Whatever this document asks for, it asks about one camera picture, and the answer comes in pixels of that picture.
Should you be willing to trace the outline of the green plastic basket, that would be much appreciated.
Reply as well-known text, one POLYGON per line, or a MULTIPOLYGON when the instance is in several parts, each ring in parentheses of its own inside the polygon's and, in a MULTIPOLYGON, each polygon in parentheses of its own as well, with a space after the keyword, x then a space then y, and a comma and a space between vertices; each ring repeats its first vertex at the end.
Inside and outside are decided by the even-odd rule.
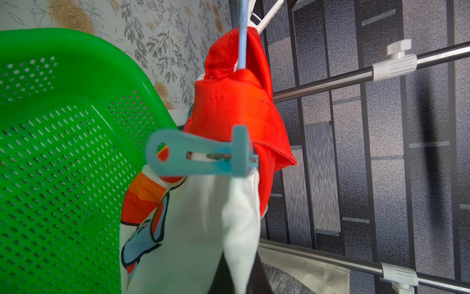
POLYGON ((1 33, 1 292, 118 294, 122 202, 158 128, 140 66, 70 29, 1 33))

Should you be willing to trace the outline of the rainbow striped jacket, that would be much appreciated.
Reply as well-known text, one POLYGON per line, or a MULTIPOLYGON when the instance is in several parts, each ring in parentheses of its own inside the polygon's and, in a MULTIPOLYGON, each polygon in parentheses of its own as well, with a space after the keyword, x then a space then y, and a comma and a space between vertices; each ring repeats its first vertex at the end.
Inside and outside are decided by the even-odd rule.
POLYGON ((239 31, 233 29, 209 49, 205 77, 195 83, 193 110, 184 132, 231 141, 234 125, 248 128, 259 156, 260 212, 265 213, 274 174, 296 165, 284 122, 273 101, 272 78, 258 31, 247 32, 246 68, 235 69, 239 31))

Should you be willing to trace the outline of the metal clothes rack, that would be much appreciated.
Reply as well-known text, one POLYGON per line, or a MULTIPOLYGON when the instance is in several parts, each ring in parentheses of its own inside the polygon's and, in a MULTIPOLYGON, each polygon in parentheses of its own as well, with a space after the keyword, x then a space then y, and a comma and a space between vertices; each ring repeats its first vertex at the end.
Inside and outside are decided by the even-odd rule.
POLYGON ((297 160, 262 238, 469 282, 469 2, 287 1, 262 41, 297 160))

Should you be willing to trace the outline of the beige canvas tote bag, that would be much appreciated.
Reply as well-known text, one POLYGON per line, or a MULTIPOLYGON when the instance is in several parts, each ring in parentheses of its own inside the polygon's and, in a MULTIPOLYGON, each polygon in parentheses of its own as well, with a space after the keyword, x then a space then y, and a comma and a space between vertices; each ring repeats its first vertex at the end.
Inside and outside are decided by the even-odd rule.
POLYGON ((262 247, 258 253, 278 294, 350 293, 350 270, 346 268, 262 247))

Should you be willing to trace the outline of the teal clothespin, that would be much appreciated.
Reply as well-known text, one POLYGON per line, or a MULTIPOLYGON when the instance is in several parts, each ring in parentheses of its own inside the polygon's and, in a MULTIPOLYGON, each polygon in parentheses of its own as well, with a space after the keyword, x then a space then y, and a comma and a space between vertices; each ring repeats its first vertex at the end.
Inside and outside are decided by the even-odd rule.
POLYGON ((156 131, 146 144, 145 158, 149 167, 162 177, 229 175, 244 178, 259 164, 245 125, 233 127, 230 142, 177 130, 156 131))

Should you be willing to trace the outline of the white cartoon jacket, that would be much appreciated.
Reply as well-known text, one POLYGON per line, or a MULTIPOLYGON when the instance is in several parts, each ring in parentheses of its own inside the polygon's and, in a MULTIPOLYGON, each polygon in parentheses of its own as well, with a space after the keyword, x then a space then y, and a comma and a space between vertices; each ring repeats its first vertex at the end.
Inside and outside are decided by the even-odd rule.
POLYGON ((124 294, 252 294, 259 173, 159 177, 143 167, 122 205, 124 294))

